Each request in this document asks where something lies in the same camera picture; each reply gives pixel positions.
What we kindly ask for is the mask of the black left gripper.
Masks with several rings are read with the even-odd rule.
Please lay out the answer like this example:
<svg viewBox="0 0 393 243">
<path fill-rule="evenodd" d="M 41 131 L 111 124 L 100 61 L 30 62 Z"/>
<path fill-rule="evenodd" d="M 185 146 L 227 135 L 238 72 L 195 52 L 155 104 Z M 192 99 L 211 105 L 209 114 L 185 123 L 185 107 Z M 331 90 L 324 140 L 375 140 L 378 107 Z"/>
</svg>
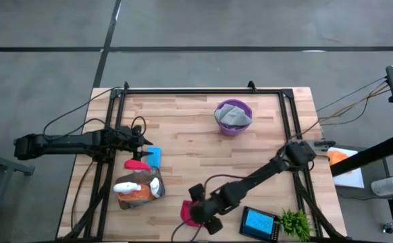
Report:
<svg viewBox="0 0 393 243">
<path fill-rule="evenodd" d="M 108 131 L 108 141 L 113 149 L 131 152 L 132 159 L 137 161 L 140 161 L 144 156 L 153 154 L 142 150 L 142 146 L 153 145 L 153 143 L 142 136 L 142 126 L 140 125 L 133 128 L 122 126 L 119 130 L 110 130 Z"/>
</svg>

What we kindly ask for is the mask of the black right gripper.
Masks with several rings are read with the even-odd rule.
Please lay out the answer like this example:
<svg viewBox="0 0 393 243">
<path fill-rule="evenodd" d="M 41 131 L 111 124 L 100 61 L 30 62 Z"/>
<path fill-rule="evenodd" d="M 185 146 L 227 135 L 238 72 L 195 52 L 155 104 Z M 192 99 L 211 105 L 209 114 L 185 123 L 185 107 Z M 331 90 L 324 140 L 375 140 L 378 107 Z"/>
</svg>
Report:
<svg viewBox="0 0 393 243">
<path fill-rule="evenodd" d="M 225 213 L 228 204 L 220 196 L 212 196 L 208 200 L 197 202 L 191 206 L 191 219 L 206 228 L 209 235 L 216 234 L 223 228 L 217 214 Z"/>
</svg>

